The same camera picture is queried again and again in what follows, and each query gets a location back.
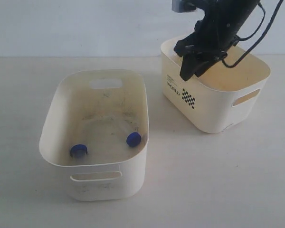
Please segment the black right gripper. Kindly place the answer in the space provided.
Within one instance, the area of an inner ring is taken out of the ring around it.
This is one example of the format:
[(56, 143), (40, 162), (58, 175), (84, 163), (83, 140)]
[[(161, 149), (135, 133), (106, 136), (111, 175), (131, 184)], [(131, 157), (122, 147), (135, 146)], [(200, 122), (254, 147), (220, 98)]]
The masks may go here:
[(191, 0), (204, 11), (203, 19), (196, 22), (194, 31), (178, 40), (174, 52), (183, 57), (180, 77), (188, 81), (193, 75), (202, 76), (220, 58), (198, 59), (194, 52), (214, 54), (226, 51), (241, 27), (239, 2), (237, 0)]

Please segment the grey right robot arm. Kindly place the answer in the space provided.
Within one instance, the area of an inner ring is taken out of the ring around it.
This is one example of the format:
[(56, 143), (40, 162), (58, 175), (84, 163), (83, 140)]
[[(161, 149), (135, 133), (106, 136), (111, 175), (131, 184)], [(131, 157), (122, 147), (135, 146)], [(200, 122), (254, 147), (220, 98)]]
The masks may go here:
[(200, 77), (227, 57), (229, 49), (238, 42), (238, 31), (258, 3), (257, 0), (172, 1), (174, 12), (188, 13), (196, 9), (204, 12), (194, 31), (178, 40), (173, 49), (182, 58), (180, 77), (183, 81), (192, 76)]

